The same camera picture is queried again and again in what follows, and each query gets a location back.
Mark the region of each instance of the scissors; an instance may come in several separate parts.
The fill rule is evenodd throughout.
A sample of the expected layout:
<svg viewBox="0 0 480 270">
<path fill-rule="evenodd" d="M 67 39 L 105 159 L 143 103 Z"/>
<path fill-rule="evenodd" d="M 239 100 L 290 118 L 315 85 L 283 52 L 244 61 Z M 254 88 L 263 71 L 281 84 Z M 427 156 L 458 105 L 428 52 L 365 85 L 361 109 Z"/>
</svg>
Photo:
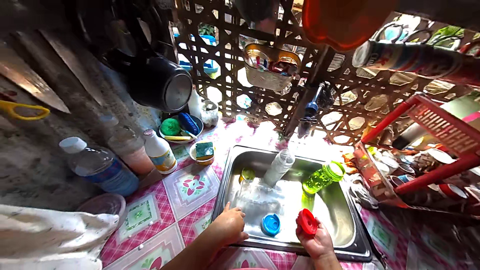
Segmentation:
<svg viewBox="0 0 480 270">
<path fill-rule="evenodd" d="M 28 109 L 33 109 L 33 110 L 40 110 L 41 113 L 37 116 L 23 116 L 18 114 L 15 111 L 15 108 L 28 108 Z M 4 101 L 0 100 L 0 108 L 6 111 L 10 116 L 16 119 L 20 120 L 26 120 L 26 121 L 32 121 L 32 120 L 40 120 L 45 117 L 47 117 L 50 114 L 50 110 L 43 107 L 43 106 L 38 106 L 38 105 L 28 105 L 28 104 L 22 104 L 22 103 L 16 103 L 16 102 L 11 102 L 11 101 Z"/>
</svg>

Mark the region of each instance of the green plastic bottle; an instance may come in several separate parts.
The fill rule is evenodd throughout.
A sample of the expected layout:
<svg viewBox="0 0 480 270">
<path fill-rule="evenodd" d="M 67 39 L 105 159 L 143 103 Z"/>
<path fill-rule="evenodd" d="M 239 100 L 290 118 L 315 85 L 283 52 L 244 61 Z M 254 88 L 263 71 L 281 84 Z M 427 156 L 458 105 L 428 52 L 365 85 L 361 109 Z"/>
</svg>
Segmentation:
<svg viewBox="0 0 480 270">
<path fill-rule="evenodd" d="M 313 172 L 308 179 L 303 181 L 303 191 L 315 194 L 319 190 L 328 187 L 332 182 L 339 182 L 345 174 L 342 164 L 331 161 L 324 164 L 321 169 Z"/>
</svg>

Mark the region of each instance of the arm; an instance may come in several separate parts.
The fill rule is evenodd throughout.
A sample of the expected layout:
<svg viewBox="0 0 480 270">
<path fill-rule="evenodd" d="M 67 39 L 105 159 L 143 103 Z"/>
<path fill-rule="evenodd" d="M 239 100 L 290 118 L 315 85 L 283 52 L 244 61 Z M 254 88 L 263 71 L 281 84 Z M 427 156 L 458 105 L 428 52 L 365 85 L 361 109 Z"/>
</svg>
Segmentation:
<svg viewBox="0 0 480 270">
<path fill-rule="evenodd" d="M 318 229 L 314 236 L 307 235 L 300 226 L 297 226 L 297 237 L 300 244 L 310 254 L 315 270 L 342 270 L 333 250 L 333 243 L 327 229 L 317 220 Z"/>
<path fill-rule="evenodd" d="M 243 217 L 245 214 L 240 208 L 230 209 L 228 202 L 212 224 L 162 270 L 205 269 L 222 247 L 248 239 L 248 234 L 243 232 Z"/>
</svg>

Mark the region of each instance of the faucet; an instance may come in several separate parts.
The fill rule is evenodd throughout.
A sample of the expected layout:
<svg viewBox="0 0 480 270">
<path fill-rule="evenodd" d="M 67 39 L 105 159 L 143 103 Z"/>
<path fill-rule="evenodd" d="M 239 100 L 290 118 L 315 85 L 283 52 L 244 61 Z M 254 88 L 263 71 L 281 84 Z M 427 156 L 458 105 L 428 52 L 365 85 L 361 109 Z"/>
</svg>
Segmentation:
<svg viewBox="0 0 480 270">
<path fill-rule="evenodd" d="M 312 101 L 305 106 L 305 116 L 300 118 L 298 138 L 303 138 L 305 135 L 309 135 L 312 124 L 317 123 L 316 115 L 319 109 L 319 104 L 321 109 L 329 108 L 333 105 L 334 99 L 332 98 L 332 95 L 329 82 L 324 81 L 318 85 L 317 93 Z"/>
</svg>

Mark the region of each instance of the knife blade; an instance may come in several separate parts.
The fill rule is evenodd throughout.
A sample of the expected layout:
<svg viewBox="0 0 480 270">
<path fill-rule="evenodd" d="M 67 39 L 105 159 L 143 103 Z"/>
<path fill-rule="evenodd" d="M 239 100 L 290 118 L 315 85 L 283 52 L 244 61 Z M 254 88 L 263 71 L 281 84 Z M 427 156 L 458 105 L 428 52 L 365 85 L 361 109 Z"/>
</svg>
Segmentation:
<svg viewBox="0 0 480 270">
<path fill-rule="evenodd" d="M 43 37 L 48 41 L 48 43 L 53 47 L 53 49 L 57 52 L 63 62 L 68 66 L 68 68 L 75 75 L 75 77 L 77 77 L 85 90 L 95 99 L 95 101 L 100 106 L 103 106 L 105 104 L 105 100 L 102 97 L 100 89 L 98 89 L 96 84 L 92 82 L 90 76 L 88 75 L 84 66 L 81 64 L 77 55 L 67 46 L 72 45 L 72 42 L 66 44 L 66 38 L 62 40 L 55 33 L 52 33 L 50 31 L 41 30 L 40 32 Z"/>
<path fill-rule="evenodd" d="M 70 113 L 67 105 L 23 59 L 0 40 L 0 74 L 23 88 L 40 101 Z"/>
</svg>

